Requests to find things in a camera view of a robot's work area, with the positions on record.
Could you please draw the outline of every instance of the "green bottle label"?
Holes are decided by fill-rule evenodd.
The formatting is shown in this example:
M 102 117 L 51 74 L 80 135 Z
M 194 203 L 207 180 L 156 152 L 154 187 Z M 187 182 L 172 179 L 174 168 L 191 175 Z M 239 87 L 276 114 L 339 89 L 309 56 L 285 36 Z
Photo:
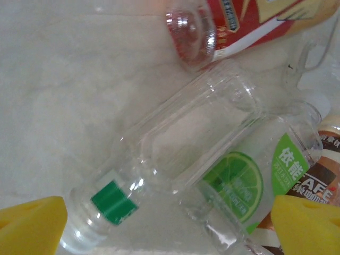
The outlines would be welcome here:
M 274 195 L 285 195 L 308 171 L 309 164 L 288 134 L 277 144 L 271 164 Z
M 138 209 L 114 181 L 95 194 L 91 201 L 105 218 L 116 226 Z
M 273 196 L 286 194 L 308 169 L 308 162 L 289 135 L 284 134 L 273 156 Z M 258 165 L 251 157 L 238 151 L 226 154 L 203 180 L 218 193 L 242 224 L 256 212 L 264 192 Z M 245 227 L 250 233 L 258 224 L 249 221 Z

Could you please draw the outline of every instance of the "yellow sponge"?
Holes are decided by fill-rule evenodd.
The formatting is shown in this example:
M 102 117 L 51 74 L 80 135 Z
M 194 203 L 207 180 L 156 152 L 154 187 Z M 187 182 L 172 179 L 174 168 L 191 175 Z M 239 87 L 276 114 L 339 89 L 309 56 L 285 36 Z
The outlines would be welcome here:
M 61 197 L 0 210 L 0 254 L 55 254 L 66 221 L 66 207 Z
M 271 219 L 285 255 L 340 254 L 340 208 L 278 195 Z

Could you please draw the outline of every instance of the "lime slice graphic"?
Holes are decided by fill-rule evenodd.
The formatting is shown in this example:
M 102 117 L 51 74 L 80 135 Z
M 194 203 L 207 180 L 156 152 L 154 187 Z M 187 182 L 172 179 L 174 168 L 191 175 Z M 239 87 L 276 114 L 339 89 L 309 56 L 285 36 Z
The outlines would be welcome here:
M 246 154 L 230 152 L 203 178 L 244 223 L 255 212 L 264 190 L 257 164 Z

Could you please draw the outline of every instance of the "bottle cap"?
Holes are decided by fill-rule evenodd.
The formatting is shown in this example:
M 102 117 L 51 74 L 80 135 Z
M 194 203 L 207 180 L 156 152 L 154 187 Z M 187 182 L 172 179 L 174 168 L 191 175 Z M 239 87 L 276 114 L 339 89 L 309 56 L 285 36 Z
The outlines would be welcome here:
M 314 106 L 320 113 L 322 120 L 329 114 L 332 108 L 328 98 L 323 93 L 313 89 L 302 90 L 299 93 L 299 98 Z

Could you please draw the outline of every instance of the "yellow object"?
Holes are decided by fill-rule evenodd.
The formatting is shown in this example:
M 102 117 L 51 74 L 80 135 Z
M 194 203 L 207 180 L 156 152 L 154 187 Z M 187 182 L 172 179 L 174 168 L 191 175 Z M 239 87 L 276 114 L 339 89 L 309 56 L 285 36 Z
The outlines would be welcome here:
M 2 209 L 0 254 L 55 254 L 66 221 L 66 207 L 61 197 L 43 198 Z
M 285 255 L 340 255 L 340 208 L 279 195 L 271 211 Z

